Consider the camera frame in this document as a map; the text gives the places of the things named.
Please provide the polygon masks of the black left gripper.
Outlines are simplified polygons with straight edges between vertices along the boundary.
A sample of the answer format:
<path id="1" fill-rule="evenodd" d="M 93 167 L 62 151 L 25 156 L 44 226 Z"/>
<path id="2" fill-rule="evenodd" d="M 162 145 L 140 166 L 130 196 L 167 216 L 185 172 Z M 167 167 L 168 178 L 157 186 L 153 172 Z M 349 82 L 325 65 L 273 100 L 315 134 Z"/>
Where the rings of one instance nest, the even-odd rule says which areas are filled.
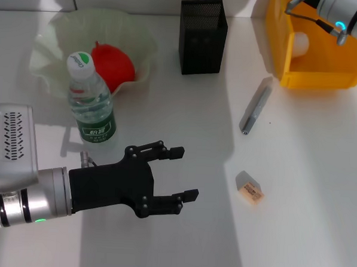
<path id="1" fill-rule="evenodd" d="M 163 141 L 126 148 L 122 160 L 115 164 L 97 165 L 69 171 L 73 214 L 123 204 L 139 218 L 150 215 L 178 215 L 184 203 L 194 202 L 199 190 L 187 190 L 169 196 L 154 196 L 154 179 L 148 162 L 181 159 L 185 149 L 168 149 Z"/>

